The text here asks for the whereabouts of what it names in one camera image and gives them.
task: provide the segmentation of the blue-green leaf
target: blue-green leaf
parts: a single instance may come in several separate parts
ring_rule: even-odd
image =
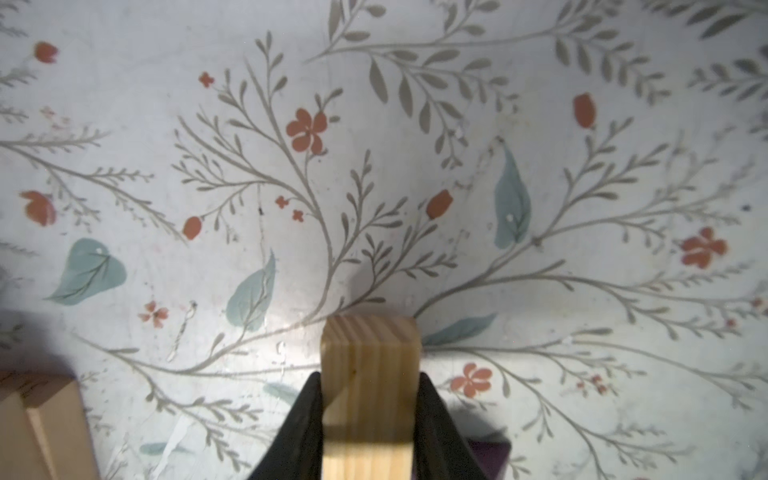
[[[158,455],[163,455],[163,451],[165,450],[165,445],[166,444],[167,444],[166,442],[145,443],[141,447],[139,447],[139,452],[143,453],[145,455],[152,455],[153,457],[154,456],[158,456]],[[174,449],[174,452],[192,453],[189,450],[187,450],[186,448],[182,447],[181,445],[178,445]]]
[[[270,307],[274,287],[275,256],[270,252],[270,261],[266,266],[237,286],[227,302],[227,320],[249,331],[258,330],[264,324],[264,315]]]
[[[125,283],[123,263],[109,249],[91,238],[81,238],[69,250],[58,288],[46,300],[77,305],[89,296]]]
[[[296,401],[296,397],[299,396],[298,390],[285,383],[265,383],[264,393],[268,393],[273,397],[283,400],[289,406],[293,405]]]
[[[446,328],[422,338],[423,346],[440,346],[449,343],[461,342],[473,336],[480,335],[496,318],[496,313],[488,316],[470,316],[461,319]]]
[[[520,243],[531,222],[531,198],[520,179],[515,158],[506,144],[502,146],[506,164],[494,192],[498,223],[495,243],[498,248],[509,247],[513,240]]]

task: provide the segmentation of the floral pattern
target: floral pattern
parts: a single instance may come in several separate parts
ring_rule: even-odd
[[[105,478],[247,478],[325,317],[379,308],[416,318],[462,429],[513,440],[508,478],[764,473],[759,2],[201,2],[99,28],[6,3],[0,294],[56,321],[0,319],[0,362],[45,364],[40,333],[90,366]],[[30,36],[62,19],[115,55]]]

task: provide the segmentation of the floral tablecloth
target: floral tablecloth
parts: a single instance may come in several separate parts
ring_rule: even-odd
[[[0,2],[0,366],[246,478],[331,313],[508,478],[766,478],[764,0]]]

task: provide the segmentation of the wooden block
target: wooden block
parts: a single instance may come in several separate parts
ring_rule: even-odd
[[[80,389],[75,379],[34,373],[0,374],[0,386],[22,398],[52,480],[98,480]]]
[[[421,350],[413,318],[328,318],[320,341],[324,480],[411,478]]]
[[[0,478],[50,480],[22,397],[0,386]]]

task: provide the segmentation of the orange flower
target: orange flower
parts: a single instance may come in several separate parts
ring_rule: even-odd
[[[187,218],[187,222],[184,224],[184,229],[181,233],[183,233],[188,240],[194,240],[200,233],[201,228],[203,228],[203,221],[200,217],[189,217]]]
[[[161,329],[163,328],[163,323],[161,320],[165,320],[168,318],[168,309],[163,307],[161,309],[155,310],[157,308],[157,302],[152,300],[147,305],[144,305],[144,308],[147,309],[149,313],[139,313],[139,318],[142,322],[148,322],[149,319],[152,319],[152,323],[154,324],[154,328]]]
[[[322,111],[315,115],[313,121],[310,113],[300,108],[296,110],[296,120],[290,122],[286,127],[286,133],[289,137],[294,137],[292,145],[295,151],[305,151],[310,148],[311,140],[312,153],[320,155],[323,151],[323,141],[320,140],[318,134],[322,134],[326,128],[328,128],[328,119]]]
[[[683,265],[696,265],[703,270],[710,265],[712,252],[725,255],[728,244],[725,240],[714,240],[714,230],[705,227],[699,230],[698,237],[686,239],[680,248],[687,252],[683,255]]]
[[[56,221],[56,210],[48,197],[33,190],[21,192],[19,196],[30,200],[25,208],[29,220],[39,223],[43,227],[53,225]]]
[[[574,117],[582,128],[589,128],[594,125],[596,116],[594,102],[589,94],[581,94],[574,98]]]
[[[457,376],[451,380],[451,390],[454,392],[464,388],[464,395],[470,399],[475,398],[477,392],[485,392],[491,389],[491,383],[486,380],[491,378],[493,372],[490,369],[477,370],[474,363],[464,365],[464,376]]]
[[[211,77],[207,71],[204,71],[202,74],[200,74],[200,77],[197,78],[197,80],[200,81],[201,84],[205,88],[210,87],[210,85],[215,81],[213,77]]]
[[[58,48],[46,41],[39,41],[35,44],[35,58],[43,63],[56,63],[56,54]]]
[[[430,220],[434,220],[437,217],[441,217],[451,206],[453,197],[447,190],[443,190],[439,194],[432,197],[427,204],[427,217]]]

